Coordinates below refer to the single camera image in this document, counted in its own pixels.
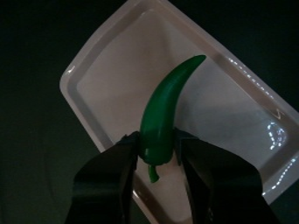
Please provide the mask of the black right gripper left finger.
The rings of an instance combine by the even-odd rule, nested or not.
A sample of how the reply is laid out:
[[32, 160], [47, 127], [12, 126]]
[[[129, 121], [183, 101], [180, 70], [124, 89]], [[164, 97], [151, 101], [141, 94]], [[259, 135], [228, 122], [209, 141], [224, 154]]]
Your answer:
[[124, 135], [80, 168], [64, 224], [129, 224], [137, 140]]

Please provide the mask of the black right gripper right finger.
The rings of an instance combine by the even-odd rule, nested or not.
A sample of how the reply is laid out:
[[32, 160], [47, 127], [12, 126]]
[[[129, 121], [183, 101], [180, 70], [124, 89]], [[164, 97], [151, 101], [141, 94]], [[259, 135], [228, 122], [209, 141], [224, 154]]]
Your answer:
[[173, 134], [192, 224], [279, 224], [255, 166], [188, 132]]

